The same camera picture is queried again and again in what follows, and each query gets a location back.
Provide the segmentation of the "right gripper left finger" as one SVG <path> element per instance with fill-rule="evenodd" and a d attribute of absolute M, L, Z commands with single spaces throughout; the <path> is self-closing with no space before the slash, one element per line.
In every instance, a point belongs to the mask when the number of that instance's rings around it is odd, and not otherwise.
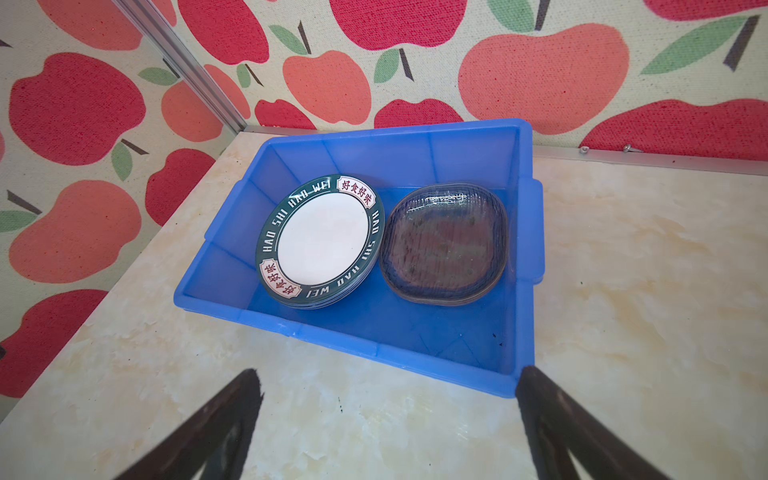
<path fill-rule="evenodd" d="M 243 370 L 120 479 L 239 479 L 264 394 Z"/>

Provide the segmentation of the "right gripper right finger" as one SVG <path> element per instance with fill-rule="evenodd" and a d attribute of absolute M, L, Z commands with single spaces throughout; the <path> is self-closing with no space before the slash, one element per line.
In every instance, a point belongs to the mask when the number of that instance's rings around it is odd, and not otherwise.
<path fill-rule="evenodd" d="M 577 460 L 594 479 L 665 479 L 542 370 L 522 370 L 516 391 L 540 479 L 577 479 Z"/>

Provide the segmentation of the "clear glass plate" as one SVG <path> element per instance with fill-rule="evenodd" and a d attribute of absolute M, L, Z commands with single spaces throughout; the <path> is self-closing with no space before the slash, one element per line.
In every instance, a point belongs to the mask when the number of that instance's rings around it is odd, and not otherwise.
<path fill-rule="evenodd" d="M 392 209 L 380 268 L 387 285 L 407 301 L 463 306 L 501 279 L 509 236 L 505 206 L 492 191 L 470 183 L 430 185 Z"/>

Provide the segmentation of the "green rim plate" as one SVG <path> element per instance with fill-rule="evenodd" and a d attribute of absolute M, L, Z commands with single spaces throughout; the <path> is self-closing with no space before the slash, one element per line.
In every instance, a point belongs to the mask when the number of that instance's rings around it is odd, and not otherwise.
<path fill-rule="evenodd" d="M 255 255 L 261 284 L 290 308 L 329 306 L 369 275 L 385 222 L 382 197 L 363 180 L 343 174 L 315 178 L 268 215 Z"/>

